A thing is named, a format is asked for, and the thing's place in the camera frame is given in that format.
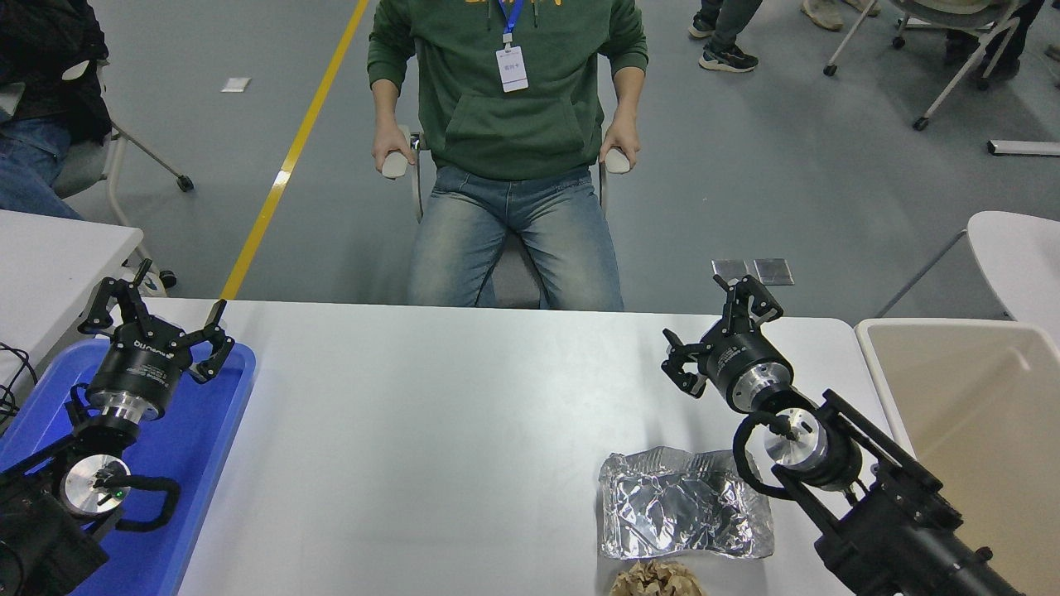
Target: blue tray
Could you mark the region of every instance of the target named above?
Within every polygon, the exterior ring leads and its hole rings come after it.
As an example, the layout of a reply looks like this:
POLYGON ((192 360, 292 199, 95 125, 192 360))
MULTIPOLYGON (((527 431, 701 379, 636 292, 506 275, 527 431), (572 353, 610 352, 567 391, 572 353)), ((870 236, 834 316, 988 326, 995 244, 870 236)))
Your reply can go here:
MULTIPOLYGON (((55 358, 0 441, 0 470, 70 434, 63 407, 70 387, 91 381, 109 345, 106 339, 87 339, 55 358)), ((195 346, 192 354, 200 361, 209 349, 195 346)), ((177 509, 170 523, 155 531, 107 534, 102 546, 110 561, 74 595, 177 593, 250 397, 253 371, 253 352, 236 344, 215 379, 199 385, 184 374, 165 416, 141 424, 140 439, 122 459, 134 474, 180 483, 177 509)), ((125 499, 125 519, 152 520, 162 501, 161 493, 131 491, 125 499)))

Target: blue jeans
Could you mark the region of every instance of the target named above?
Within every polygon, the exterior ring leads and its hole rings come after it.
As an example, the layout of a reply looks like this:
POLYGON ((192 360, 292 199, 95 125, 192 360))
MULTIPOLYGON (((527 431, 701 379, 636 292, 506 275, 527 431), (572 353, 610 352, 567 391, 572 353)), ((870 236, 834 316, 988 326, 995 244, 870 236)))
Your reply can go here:
POLYGON ((475 305, 509 229, 523 238, 551 308, 623 309, 615 248, 587 168, 516 182, 440 169, 412 247, 409 303, 475 305))
POLYGON ((0 209, 82 220, 52 190, 70 151, 70 132, 57 118, 0 124, 0 209))

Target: lanyard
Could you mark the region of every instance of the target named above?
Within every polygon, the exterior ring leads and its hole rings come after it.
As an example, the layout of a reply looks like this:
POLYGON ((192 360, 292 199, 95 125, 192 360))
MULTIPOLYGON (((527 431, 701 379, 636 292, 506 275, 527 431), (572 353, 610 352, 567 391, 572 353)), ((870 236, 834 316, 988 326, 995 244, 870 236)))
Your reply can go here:
POLYGON ((519 20, 519 13, 523 12, 523 0, 515 0, 515 4, 512 5, 512 10, 509 11, 508 6, 505 4, 505 0, 497 0, 500 4, 500 13, 505 15, 508 22, 505 24, 505 35, 502 37, 505 43, 512 42, 512 32, 515 31, 515 21, 519 20))

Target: man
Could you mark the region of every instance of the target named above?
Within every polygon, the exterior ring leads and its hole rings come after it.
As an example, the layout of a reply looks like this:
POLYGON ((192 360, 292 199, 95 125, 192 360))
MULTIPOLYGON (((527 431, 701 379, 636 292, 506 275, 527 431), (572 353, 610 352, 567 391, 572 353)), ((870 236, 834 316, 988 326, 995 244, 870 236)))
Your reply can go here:
MULTIPOLYGON (((1023 50, 1027 46, 1027 31, 1035 22, 1035 19, 1038 18, 1038 13, 1044 4, 1045 0, 1028 0, 1012 13, 1014 18, 1020 19, 1020 22, 1014 28, 1015 31, 1012 33, 1012 38, 1005 46, 1005 50, 997 58, 997 64, 990 73, 991 80, 1007 81, 1020 72, 1020 56, 1023 55, 1023 50)), ((983 56, 983 62, 975 70, 975 76, 983 76, 983 73, 986 72, 987 67, 993 59, 994 54, 997 53, 997 49, 1001 48, 1004 39, 1005 34, 1002 33, 990 41, 983 56)), ((964 64, 978 46, 979 40, 974 35, 956 29, 947 30, 943 64, 948 66, 964 64)))
POLYGON ((700 12, 692 17, 688 34, 696 39, 710 39, 703 47, 700 66, 723 72, 750 72, 758 58, 745 54, 736 45, 736 36, 750 22, 762 0, 702 0, 700 12))
POLYGON ((0 0, 0 209, 82 218, 52 183, 72 142, 110 132, 95 76, 106 56, 84 0, 0 0))
POLYGON ((420 67, 420 124, 438 165, 412 249, 409 302, 470 306, 519 234, 549 305, 620 311, 618 265, 588 165, 612 147, 631 165, 647 43, 634 0, 381 0, 368 74, 372 155, 413 155, 394 107, 420 67), (601 139, 597 54, 618 108, 601 139))

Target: man's right hand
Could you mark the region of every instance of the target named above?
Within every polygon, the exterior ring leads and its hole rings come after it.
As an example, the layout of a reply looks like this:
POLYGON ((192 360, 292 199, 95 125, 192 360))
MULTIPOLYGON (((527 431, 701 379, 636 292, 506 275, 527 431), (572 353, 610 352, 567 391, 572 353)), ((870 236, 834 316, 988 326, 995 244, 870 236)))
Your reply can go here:
POLYGON ((375 158, 375 171, 383 173, 383 161, 393 152, 401 152, 410 164, 416 164, 416 155, 408 145, 408 139, 398 127, 398 123, 377 124, 375 140, 372 142, 372 157, 375 158))

